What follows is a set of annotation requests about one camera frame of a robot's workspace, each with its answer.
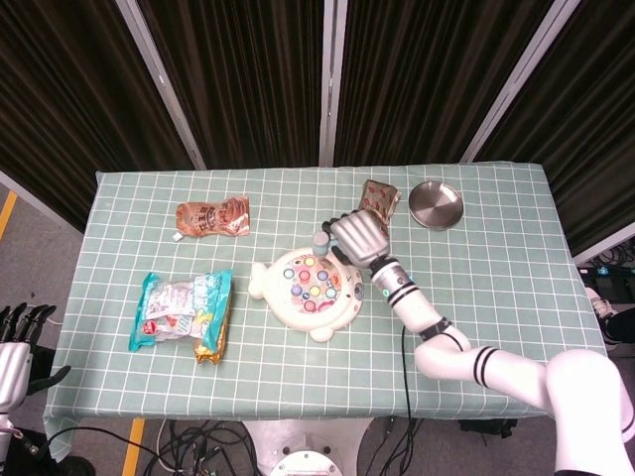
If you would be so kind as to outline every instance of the teal snack bag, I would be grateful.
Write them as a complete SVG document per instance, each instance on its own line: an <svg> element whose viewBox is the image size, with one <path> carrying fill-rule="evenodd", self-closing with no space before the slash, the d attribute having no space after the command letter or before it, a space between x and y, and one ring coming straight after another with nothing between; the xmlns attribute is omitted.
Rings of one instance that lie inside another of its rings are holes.
<svg viewBox="0 0 635 476"><path fill-rule="evenodd" d="M217 341L231 291L232 271L225 270L196 276L186 282L163 283L150 273L143 289L128 349L181 337L202 339L212 352Z"/></svg>

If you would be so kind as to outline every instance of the orange snack bag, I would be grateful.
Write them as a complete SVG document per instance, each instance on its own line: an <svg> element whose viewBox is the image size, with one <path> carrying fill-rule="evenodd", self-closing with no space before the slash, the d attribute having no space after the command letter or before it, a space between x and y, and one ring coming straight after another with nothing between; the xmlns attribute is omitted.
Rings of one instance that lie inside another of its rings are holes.
<svg viewBox="0 0 635 476"><path fill-rule="evenodd" d="M220 203L181 203L177 207L177 228L187 236L248 235L249 197L234 196Z"/></svg>

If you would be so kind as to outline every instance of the white toy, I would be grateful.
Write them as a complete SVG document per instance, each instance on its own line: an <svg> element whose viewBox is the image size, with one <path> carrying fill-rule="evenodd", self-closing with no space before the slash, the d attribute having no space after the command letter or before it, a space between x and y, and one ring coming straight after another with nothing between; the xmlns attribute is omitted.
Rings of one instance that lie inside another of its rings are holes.
<svg viewBox="0 0 635 476"><path fill-rule="evenodd" d="M326 342L361 309L363 286L359 271L343 265L332 252L320 256L314 248L300 248L270 268L254 263L249 295L264 298L289 327Z"/></svg>

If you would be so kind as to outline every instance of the stainless steel plate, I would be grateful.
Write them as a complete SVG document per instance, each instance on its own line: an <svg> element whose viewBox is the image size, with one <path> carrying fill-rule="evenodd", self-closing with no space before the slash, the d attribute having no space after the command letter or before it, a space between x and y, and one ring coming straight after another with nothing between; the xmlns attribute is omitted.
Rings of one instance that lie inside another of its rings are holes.
<svg viewBox="0 0 635 476"><path fill-rule="evenodd" d="M463 215L463 200L456 190L441 181L424 181L408 197L415 220L432 230L443 230Z"/></svg>

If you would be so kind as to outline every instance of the brown snack bag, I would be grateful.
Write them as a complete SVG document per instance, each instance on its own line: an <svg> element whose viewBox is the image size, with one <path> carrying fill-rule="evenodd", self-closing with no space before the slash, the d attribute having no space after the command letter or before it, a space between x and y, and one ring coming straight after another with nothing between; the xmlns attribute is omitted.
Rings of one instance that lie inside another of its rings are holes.
<svg viewBox="0 0 635 476"><path fill-rule="evenodd" d="M248 235L249 197L234 196L220 203L181 203L177 207L177 228L188 236Z"/></svg>
<svg viewBox="0 0 635 476"><path fill-rule="evenodd" d="M368 179L364 184L358 209L370 211L381 223L382 232L388 236L388 223L400 197L401 191L393 185Z"/></svg>

